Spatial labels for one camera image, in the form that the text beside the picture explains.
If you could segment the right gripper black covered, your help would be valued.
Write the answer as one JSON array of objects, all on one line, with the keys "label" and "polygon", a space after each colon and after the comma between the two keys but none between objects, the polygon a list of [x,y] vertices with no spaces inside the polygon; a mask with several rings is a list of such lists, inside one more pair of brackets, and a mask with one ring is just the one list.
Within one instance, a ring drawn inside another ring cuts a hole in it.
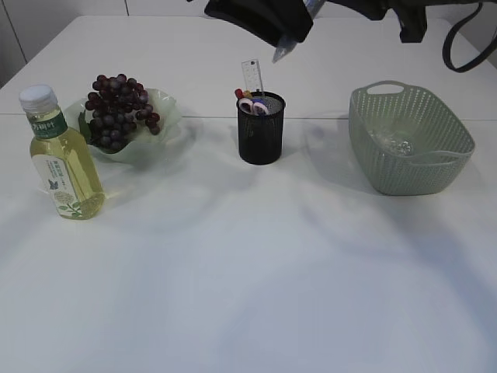
[{"label": "right gripper black covered", "polygon": [[273,47],[284,36],[303,42],[314,24],[303,1],[211,0],[204,13],[236,25]]}]

